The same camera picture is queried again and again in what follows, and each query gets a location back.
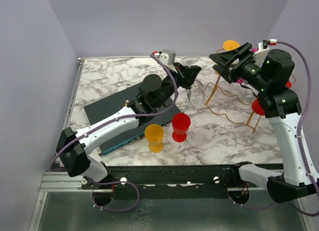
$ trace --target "wall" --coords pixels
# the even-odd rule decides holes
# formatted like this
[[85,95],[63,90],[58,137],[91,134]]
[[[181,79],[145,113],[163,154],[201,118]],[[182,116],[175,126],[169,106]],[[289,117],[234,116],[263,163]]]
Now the wall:
[[[279,17],[276,25],[269,34],[269,38],[289,42],[299,48],[309,62],[312,77],[312,98],[308,116],[304,121],[304,132],[307,139],[308,147],[315,167],[319,170],[319,0],[289,0],[283,13]],[[282,49],[291,51],[291,55],[296,64],[294,74],[298,81],[293,89],[300,97],[301,103],[306,103],[307,96],[307,75],[305,66],[297,53],[281,46]],[[319,202],[315,195],[307,199],[309,211],[317,211]]]
[[77,56],[47,0],[0,0],[0,230],[26,231]]
[[257,45],[288,0],[49,0],[81,57],[169,48],[209,55],[234,39]]

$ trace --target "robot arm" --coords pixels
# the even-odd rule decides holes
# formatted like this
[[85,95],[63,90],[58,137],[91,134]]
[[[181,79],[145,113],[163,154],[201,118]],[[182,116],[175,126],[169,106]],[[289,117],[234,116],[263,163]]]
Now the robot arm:
[[[175,52],[171,50],[155,52],[154,56],[169,68],[177,87],[190,89],[201,70],[199,66],[184,67],[174,62]],[[173,81],[169,76],[162,80],[160,76],[150,74],[144,78],[139,92],[135,100],[125,101],[125,106],[114,115],[77,131],[72,131],[69,127],[62,131],[57,152],[70,141],[78,139],[60,155],[70,177],[83,175],[96,182],[106,178],[107,167],[88,155],[107,140],[149,122],[153,116],[141,116],[141,114],[157,112],[156,108],[160,108],[174,93]]]
[[[268,190],[277,203],[297,199],[315,193],[314,186],[307,175],[302,153],[298,144],[297,127],[301,118],[301,106],[297,94],[286,87],[295,64],[291,55],[280,49],[269,51],[267,46],[276,40],[264,40],[263,49],[253,54],[252,45],[209,56],[216,65],[213,68],[228,82],[242,78],[258,92],[258,101],[265,111],[277,137],[283,159],[284,174],[259,168],[249,162],[237,164],[240,179],[252,182]],[[257,66],[267,55],[261,67]],[[302,131],[302,139],[312,176],[317,180],[319,174],[313,166]]]

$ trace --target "yellow cup on rack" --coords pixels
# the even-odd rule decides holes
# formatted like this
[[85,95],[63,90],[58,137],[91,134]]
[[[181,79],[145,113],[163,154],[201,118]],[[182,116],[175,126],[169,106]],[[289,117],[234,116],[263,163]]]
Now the yellow cup on rack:
[[163,150],[164,129],[157,124],[151,124],[145,129],[145,138],[149,143],[150,151],[158,153]]

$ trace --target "marble table top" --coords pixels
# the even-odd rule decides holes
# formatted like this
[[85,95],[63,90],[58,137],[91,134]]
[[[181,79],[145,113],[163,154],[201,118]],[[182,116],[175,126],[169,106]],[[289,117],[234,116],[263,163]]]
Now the marble table top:
[[[205,87],[208,82],[215,83],[217,75],[209,58],[200,58],[196,65],[202,67],[197,78]],[[90,125],[83,109],[86,105],[139,83],[151,73],[162,78],[166,75],[150,57],[86,59],[71,115],[71,128],[77,130]],[[237,94],[244,102],[254,100],[252,92],[239,84],[228,84],[221,79],[219,85],[224,92]],[[206,98],[212,89],[210,84],[206,89]],[[191,118],[185,142],[177,143],[172,139],[170,123],[164,127],[164,149],[160,153],[149,151],[146,139],[141,138],[105,156],[100,156],[101,150],[97,148],[91,156],[107,165],[201,165],[241,161],[282,163],[276,137],[265,117],[261,118],[256,132],[252,134],[251,128],[233,124],[225,116],[214,115],[204,105],[193,106],[185,90],[179,88],[178,91],[176,105]],[[220,90],[217,90],[209,106],[217,113],[227,113],[236,122],[246,122],[251,112],[250,105],[241,104],[236,97],[226,97]],[[258,115],[254,115],[251,123],[255,124],[257,118]]]

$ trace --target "gray floor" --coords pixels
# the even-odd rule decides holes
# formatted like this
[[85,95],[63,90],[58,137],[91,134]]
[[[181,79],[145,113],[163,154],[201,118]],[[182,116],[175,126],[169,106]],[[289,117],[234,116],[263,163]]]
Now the gray floor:
[[[113,201],[124,208],[134,201]],[[271,203],[265,191],[251,192],[248,202]],[[93,208],[90,193],[48,194],[40,231],[303,231],[302,217],[288,204],[250,211],[229,200],[141,200],[133,211],[111,213]]]

